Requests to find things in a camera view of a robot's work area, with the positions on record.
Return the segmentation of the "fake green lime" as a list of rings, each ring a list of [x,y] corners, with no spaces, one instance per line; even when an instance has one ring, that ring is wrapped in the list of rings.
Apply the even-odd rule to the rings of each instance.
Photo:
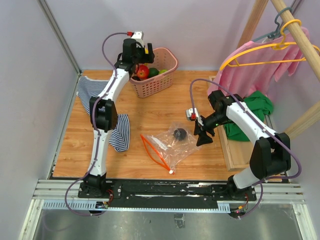
[[[161,74],[163,74],[163,73],[166,73],[167,72],[167,70],[166,69],[162,69],[161,71],[159,71],[159,75],[161,75]]]

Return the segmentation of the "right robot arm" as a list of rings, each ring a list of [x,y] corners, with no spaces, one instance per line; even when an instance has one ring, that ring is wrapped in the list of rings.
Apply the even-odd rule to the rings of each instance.
[[[211,115],[204,117],[195,107],[186,111],[187,118],[195,122],[197,146],[212,143],[214,129],[229,123],[236,124],[253,144],[249,166],[227,180],[226,193],[230,199],[240,199],[253,184],[291,168],[287,134],[277,133],[265,125],[237,94],[225,96],[221,90],[215,90],[208,100],[213,108]]]

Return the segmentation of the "fake dark purple fruit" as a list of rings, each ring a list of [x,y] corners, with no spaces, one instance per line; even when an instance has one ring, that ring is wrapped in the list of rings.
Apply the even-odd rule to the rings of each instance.
[[[173,137],[177,141],[183,141],[187,137],[187,131],[184,128],[177,128],[173,132]]]

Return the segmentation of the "clear zip top bag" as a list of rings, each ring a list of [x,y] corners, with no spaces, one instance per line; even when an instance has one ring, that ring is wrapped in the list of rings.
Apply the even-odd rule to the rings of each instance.
[[[173,136],[177,128],[187,131],[187,137],[182,141],[176,140]],[[197,139],[192,132],[180,122],[173,122],[168,130],[157,135],[141,134],[140,137],[150,159],[171,175],[176,173],[178,163],[201,149],[196,146]]]

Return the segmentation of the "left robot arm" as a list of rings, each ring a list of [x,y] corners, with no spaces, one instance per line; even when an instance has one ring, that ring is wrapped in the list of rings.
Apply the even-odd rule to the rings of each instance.
[[[106,157],[111,134],[118,124],[116,100],[138,66],[151,64],[154,58],[151,43],[143,45],[142,40],[126,38],[116,63],[111,65],[113,73],[106,87],[97,97],[91,97],[89,100],[89,113],[93,126],[93,149],[81,188],[87,190],[87,195],[90,197],[101,198],[108,192]]]

